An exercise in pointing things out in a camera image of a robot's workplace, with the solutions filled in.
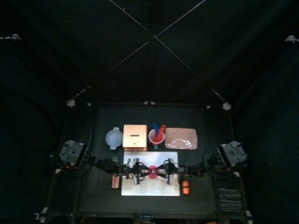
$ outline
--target orange box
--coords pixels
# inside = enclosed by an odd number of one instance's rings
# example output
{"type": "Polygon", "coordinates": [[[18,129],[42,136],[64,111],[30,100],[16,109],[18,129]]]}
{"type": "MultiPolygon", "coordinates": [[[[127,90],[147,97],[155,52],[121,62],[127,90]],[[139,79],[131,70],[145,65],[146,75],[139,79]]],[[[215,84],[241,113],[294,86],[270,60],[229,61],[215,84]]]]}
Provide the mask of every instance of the orange box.
{"type": "Polygon", "coordinates": [[[126,151],[146,151],[147,147],[147,126],[126,124],[123,147],[126,151]]]}

